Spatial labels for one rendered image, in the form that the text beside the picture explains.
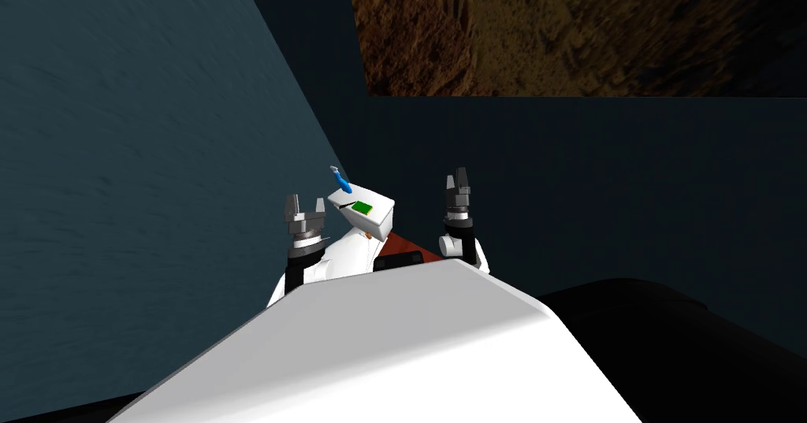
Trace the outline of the brown wall picture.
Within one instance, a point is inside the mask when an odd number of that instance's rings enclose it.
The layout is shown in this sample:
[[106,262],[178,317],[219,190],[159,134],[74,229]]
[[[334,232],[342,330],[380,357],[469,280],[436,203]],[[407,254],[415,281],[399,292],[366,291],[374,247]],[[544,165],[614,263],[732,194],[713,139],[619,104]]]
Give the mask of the brown wall picture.
[[375,96],[807,97],[807,0],[351,0]]

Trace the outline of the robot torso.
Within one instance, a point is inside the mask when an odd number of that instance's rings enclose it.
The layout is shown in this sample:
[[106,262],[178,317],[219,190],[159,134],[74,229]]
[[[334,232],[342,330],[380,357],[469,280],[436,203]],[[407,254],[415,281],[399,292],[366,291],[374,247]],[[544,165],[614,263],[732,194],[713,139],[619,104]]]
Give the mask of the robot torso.
[[542,302],[459,260],[303,285],[109,423],[641,423]]

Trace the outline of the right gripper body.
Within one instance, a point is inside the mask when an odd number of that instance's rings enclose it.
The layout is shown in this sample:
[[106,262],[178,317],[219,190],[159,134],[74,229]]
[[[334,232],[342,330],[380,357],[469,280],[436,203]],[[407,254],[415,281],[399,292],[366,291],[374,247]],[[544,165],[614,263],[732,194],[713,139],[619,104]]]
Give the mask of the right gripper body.
[[446,211],[468,213],[470,209],[470,187],[452,187],[445,191]]

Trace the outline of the red-brown mat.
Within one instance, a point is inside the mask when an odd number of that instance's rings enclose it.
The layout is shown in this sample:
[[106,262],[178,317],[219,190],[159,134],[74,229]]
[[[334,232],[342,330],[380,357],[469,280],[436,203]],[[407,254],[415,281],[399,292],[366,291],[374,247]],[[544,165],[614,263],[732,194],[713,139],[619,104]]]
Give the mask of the red-brown mat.
[[417,246],[417,244],[398,236],[394,232],[390,232],[386,236],[378,257],[410,253],[413,253],[416,259],[422,259],[425,263],[437,262],[443,259],[441,256]]

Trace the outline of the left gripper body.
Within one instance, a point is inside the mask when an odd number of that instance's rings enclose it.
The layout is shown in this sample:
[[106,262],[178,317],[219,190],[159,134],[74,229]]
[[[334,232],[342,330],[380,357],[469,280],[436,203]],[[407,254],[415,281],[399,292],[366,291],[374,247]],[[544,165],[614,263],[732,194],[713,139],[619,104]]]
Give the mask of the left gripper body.
[[325,212],[298,212],[285,216],[288,224],[288,233],[293,236],[302,236],[310,233],[309,236],[316,236],[312,232],[320,232],[325,223]]

